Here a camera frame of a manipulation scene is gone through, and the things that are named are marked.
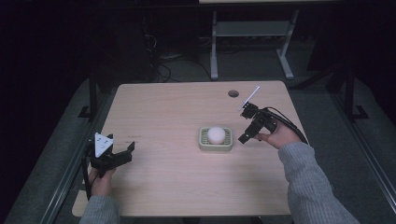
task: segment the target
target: white metal stand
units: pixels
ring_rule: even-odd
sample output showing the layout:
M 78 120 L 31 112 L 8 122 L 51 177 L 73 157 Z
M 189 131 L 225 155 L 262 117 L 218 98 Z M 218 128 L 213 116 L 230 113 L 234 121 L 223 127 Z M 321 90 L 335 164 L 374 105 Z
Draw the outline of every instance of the white metal stand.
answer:
M 299 10 L 296 9 L 290 21 L 217 21 L 217 12 L 213 12 L 212 51 L 210 53 L 210 77 L 219 79 L 218 58 L 216 54 L 217 36 L 285 36 L 285 43 L 277 49 L 277 56 L 287 79 L 293 79 L 293 73 L 286 59 L 286 52 L 293 34 Z

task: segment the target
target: gray sleeve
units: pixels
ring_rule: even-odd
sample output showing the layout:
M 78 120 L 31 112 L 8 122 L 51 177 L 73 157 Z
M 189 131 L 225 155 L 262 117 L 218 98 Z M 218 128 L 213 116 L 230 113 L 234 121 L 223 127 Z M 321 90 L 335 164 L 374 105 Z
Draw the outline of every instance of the gray sleeve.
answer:
M 278 155 L 285 166 L 289 207 L 296 224 L 359 223 L 333 196 L 312 147 L 291 143 L 283 146 Z
M 110 197 L 92 196 L 79 223 L 120 223 L 120 206 Z

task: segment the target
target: soap dish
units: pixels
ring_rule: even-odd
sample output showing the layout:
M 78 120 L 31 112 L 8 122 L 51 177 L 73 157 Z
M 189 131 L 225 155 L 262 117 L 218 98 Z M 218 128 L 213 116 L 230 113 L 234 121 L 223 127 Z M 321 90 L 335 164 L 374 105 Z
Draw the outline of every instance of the soap dish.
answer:
M 208 127 L 201 128 L 199 133 L 199 148 L 205 151 L 230 151 L 233 147 L 233 133 L 231 129 L 222 128 L 225 132 L 225 139 L 224 142 L 219 145 L 210 144 L 207 138 L 209 129 Z

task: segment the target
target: dark floor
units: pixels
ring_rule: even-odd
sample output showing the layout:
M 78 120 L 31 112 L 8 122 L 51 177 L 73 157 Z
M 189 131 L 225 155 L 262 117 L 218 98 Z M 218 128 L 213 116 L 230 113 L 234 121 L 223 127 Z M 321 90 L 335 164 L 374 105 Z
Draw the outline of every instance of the dark floor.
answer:
M 307 72 L 313 41 L 293 41 L 288 52 L 294 80 L 287 80 L 276 57 L 278 43 L 264 42 L 262 46 L 242 48 L 235 52 L 219 55 L 219 80 L 282 80 L 290 87 L 312 77 L 317 72 Z M 163 63 L 159 71 L 168 82 L 210 81 L 209 55 L 203 52 L 197 59 L 180 57 Z M 162 81 L 158 76 L 155 81 Z M 379 187 L 362 149 L 354 134 L 358 127 L 364 140 L 372 148 L 377 160 L 396 186 L 396 129 L 386 114 L 375 102 L 370 89 L 356 80 L 355 104 L 362 105 L 369 119 L 355 123 L 346 119 L 337 104 L 344 92 L 329 94 L 325 88 L 329 77 L 325 77 L 304 90 L 290 91 L 290 97 L 304 126 L 307 138 L 316 149 L 318 164 L 329 177 L 334 195 L 361 223 L 396 223 L 396 215 Z M 85 81 L 73 96 L 64 111 L 57 128 L 41 154 L 35 169 L 26 182 L 18 200 L 8 215 L 6 223 L 47 223 L 54 217 L 55 223 L 78 223 L 79 218 L 71 214 L 76 193 L 81 188 L 81 171 L 70 165 L 73 154 L 92 132 L 100 132 L 106 120 L 106 113 L 116 90 L 99 94 L 99 114 L 94 122 L 78 118 L 80 109 L 89 104 L 89 86 Z M 72 185 L 66 194 L 59 191 L 64 177 L 72 178 Z M 55 196 L 61 206 L 48 209 Z M 263 223 L 290 223 L 290 217 L 262 217 Z M 123 217 L 121 223 L 182 223 L 178 217 Z M 206 217 L 201 223 L 249 224 L 247 217 Z

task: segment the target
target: white egg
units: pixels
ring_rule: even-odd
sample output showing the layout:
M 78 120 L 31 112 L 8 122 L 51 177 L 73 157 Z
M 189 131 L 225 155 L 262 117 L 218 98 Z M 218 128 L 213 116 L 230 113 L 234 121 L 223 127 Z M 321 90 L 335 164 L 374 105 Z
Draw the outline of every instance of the white egg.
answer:
M 225 140 L 225 131 L 220 127 L 212 127 L 207 131 L 207 140 L 210 144 L 220 145 Z

